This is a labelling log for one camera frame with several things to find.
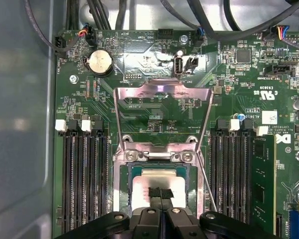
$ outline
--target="metal retention frame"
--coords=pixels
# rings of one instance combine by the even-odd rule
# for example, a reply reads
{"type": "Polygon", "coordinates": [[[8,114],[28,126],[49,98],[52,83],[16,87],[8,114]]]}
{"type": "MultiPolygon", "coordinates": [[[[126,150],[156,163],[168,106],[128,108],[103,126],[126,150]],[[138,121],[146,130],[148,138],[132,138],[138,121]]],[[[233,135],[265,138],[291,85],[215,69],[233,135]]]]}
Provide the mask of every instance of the metal retention frame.
{"type": "Polygon", "coordinates": [[[166,159],[171,162],[190,163],[197,167],[197,216],[203,213],[204,207],[204,187],[205,183],[209,198],[214,211],[216,205],[209,187],[208,179],[204,169],[204,158],[201,153],[201,144],[205,133],[211,105],[213,100],[213,91],[207,88],[187,88],[178,79],[153,79],[145,82],[138,88],[115,88],[114,89],[114,106],[116,112],[119,147],[114,160],[114,211],[119,211],[120,201],[120,166],[128,162],[147,161],[148,159],[166,159]],[[198,142],[169,143],[165,147],[157,147],[148,142],[132,142],[123,140],[121,130],[121,112],[118,101],[126,98],[153,98],[157,93],[170,94],[174,99],[199,99],[208,103],[205,118],[202,119],[199,131],[198,142]]]}

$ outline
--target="mounting screw hole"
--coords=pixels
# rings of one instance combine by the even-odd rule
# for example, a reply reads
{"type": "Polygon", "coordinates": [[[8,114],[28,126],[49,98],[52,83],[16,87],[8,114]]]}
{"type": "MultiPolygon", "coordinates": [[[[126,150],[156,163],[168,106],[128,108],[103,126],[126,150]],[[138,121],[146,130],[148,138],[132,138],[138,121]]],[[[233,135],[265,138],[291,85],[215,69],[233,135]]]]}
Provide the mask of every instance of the mounting screw hole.
{"type": "Polygon", "coordinates": [[[197,236],[197,233],[196,233],[196,232],[190,232],[189,235],[190,235],[191,237],[195,237],[195,236],[197,236]]]}

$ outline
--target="integrated circuit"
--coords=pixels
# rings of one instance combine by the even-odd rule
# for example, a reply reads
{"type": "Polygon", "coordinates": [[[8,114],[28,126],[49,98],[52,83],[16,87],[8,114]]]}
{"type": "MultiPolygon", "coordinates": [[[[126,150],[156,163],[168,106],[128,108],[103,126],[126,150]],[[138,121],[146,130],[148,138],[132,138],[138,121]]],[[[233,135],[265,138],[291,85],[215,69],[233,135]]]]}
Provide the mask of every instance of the integrated circuit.
{"type": "Polygon", "coordinates": [[[251,55],[248,49],[238,49],[237,50],[237,62],[238,63],[250,63],[251,55]]]}

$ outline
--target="blue slot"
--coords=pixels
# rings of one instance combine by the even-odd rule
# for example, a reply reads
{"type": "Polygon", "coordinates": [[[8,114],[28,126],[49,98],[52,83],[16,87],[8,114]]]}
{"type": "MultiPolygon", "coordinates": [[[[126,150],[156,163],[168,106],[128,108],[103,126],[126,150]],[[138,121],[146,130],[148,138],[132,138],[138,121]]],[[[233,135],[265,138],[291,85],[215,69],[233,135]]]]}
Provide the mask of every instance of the blue slot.
{"type": "Polygon", "coordinates": [[[292,210],[289,212],[290,239],[299,239],[299,212],[292,210]]]}

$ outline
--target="ram slot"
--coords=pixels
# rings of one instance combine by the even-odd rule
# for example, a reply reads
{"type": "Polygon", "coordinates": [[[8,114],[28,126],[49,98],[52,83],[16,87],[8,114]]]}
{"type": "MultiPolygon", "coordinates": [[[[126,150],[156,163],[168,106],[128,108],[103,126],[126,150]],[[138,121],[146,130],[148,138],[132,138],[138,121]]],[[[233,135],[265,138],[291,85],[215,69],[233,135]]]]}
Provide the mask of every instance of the ram slot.
{"type": "Polygon", "coordinates": [[[98,137],[96,139],[96,168],[97,168],[97,216],[106,214],[107,198],[107,138],[98,137]]]}
{"type": "Polygon", "coordinates": [[[249,224],[250,222],[250,205],[251,205],[251,158],[252,158],[252,138],[250,136],[246,137],[246,215],[245,215],[245,223],[249,224]]]}
{"type": "Polygon", "coordinates": [[[89,163],[90,163],[90,137],[83,137],[83,159],[82,159],[82,224],[86,224],[88,219],[88,188],[89,188],[89,163]]]}
{"type": "Polygon", "coordinates": [[[217,201],[217,188],[216,188],[216,177],[217,177],[217,137],[211,137],[211,146],[209,153],[209,162],[210,162],[210,189],[213,195],[213,198],[217,201]]]}
{"type": "Polygon", "coordinates": [[[63,222],[62,222],[62,234],[66,233],[69,230],[69,218],[70,218],[70,208],[69,208],[69,154],[70,154],[70,145],[71,145],[71,137],[63,138],[63,172],[62,172],[62,214],[63,214],[63,222]]]}
{"type": "Polygon", "coordinates": [[[247,161],[247,138],[241,138],[241,154],[240,154],[240,167],[239,167],[239,183],[240,188],[240,213],[239,218],[241,222],[246,221],[246,161],[247,161]]]}
{"type": "Polygon", "coordinates": [[[216,177],[216,189],[217,189],[217,202],[218,202],[218,212],[223,213],[222,210],[222,202],[223,202],[223,144],[224,138],[222,136],[218,137],[218,145],[217,145],[217,177],[216,177]]]}
{"type": "Polygon", "coordinates": [[[222,173],[222,213],[224,215],[228,215],[227,212],[227,201],[228,201],[228,193],[227,192],[227,186],[228,186],[228,158],[229,158],[229,149],[230,149],[230,137],[228,136],[224,136],[223,139],[223,160],[222,160],[222,169],[223,169],[223,173],[222,173]]]}
{"type": "Polygon", "coordinates": [[[240,155],[241,155],[241,137],[235,137],[235,152],[236,156],[233,160],[233,177],[234,177],[234,183],[233,183],[233,195],[234,195],[234,218],[239,219],[240,214],[240,194],[239,189],[241,187],[240,184],[240,178],[239,178],[239,169],[240,169],[240,155]]]}
{"type": "Polygon", "coordinates": [[[236,137],[231,136],[228,139],[228,160],[227,160],[227,216],[234,217],[234,202],[233,202],[233,184],[234,184],[234,158],[237,154],[235,150],[236,137]]]}
{"type": "Polygon", "coordinates": [[[91,150],[90,150],[90,157],[89,157],[89,173],[88,173],[88,180],[89,180],[89,185],[87,187],[87,210],[88,210],[88,215],[89,215],[89,221],[92,221],[96,219],[96,200],[95,200],[95,195],[96,195],[96,179],[95,179],[95,170],[96,170],[96,158],[95,158],[95,143],[96,140],[94,137],[90,138],[90,145],[91,145],[91,150]]]}
{"type": "Polygon", "coordinates": [[[77,188],[77,226],[82,226],[83,220],[83,174],[84,174],[84,163],[83,163],[83,156],[84,156],[84,144],[83,144],[83,137],[79,137],[79,157],[77,162],[77,172],[78,172],[78,188],[77,188]]]}

